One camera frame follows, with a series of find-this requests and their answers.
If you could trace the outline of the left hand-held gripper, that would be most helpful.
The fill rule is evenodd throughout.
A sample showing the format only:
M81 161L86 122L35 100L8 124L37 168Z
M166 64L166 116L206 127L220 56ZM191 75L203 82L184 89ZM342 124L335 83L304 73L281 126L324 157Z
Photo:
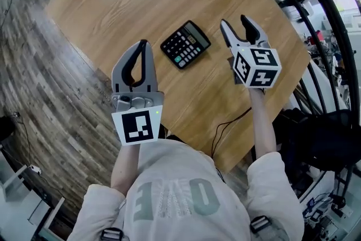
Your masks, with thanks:
M132 70L140 58L140 80L134 80ZM112 119L123 146L155 142L164 103L164 93L158 91L153 50L147 40L140 40L125 51L112 70L112 97L115 112Z

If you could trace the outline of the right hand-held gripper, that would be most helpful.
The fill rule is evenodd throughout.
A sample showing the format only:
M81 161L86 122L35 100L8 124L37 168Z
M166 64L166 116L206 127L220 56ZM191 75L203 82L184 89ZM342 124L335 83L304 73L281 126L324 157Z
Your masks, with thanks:
M272 88L282 66L276 49L271 48L268 36L250 17L240 16L246 40L242 40L227 20L222 19L220 29L232 54L231 68L240 83L247 88Z

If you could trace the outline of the black calculator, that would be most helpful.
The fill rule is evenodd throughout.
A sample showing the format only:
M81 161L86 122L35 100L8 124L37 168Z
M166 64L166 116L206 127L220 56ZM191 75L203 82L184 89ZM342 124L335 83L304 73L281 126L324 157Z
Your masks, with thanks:
M160 49L178 69L185 69L210 45L200 27L188 20L160 45Z

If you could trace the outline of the person's left forearm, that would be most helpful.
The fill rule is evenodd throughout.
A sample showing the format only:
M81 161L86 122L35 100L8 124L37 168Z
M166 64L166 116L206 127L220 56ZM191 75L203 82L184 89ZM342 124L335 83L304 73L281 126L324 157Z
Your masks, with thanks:
M138 176L140 144L122 146L111 174L111 188L124 196Z

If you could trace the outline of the person's right forearm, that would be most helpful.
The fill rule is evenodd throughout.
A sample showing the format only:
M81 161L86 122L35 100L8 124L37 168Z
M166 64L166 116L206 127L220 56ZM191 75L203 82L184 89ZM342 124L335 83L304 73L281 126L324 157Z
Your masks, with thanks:
M276 152L276 137L272 122L268 116L265 95L260 89L249 88L253 111L254 146L256 158Z

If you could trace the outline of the black office chair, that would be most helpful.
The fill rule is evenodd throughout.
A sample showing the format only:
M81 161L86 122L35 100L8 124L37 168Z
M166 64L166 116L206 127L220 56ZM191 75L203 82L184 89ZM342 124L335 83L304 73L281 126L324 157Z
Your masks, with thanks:
M352 123L347 109L321 115L288 109L272 124L286 175L297 196L311 185L308 168L339 173L361 160L361 126Z

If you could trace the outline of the person's white printed shirt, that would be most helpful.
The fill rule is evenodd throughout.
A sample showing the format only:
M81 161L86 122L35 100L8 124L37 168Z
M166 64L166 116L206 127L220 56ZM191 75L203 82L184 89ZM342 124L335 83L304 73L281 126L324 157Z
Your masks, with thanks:
M280 154L257 159L247 179L241 202L209 156L169 139L146 144L127 193L89 186L68 241L100 241L110 227L121 229L129 241L251 241L251 222L261 216L271 221L266 238L301 241L302 207Z

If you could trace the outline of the white slatted rack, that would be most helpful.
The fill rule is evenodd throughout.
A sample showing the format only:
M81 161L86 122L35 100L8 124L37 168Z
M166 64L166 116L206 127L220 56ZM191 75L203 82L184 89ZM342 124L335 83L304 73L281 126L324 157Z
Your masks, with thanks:
M44 197L24 184L22 174L27 169L22 165L14 171L0 145L0 241L33 241L35 237L65 241L50 229L65 198L54 208L48 205Z

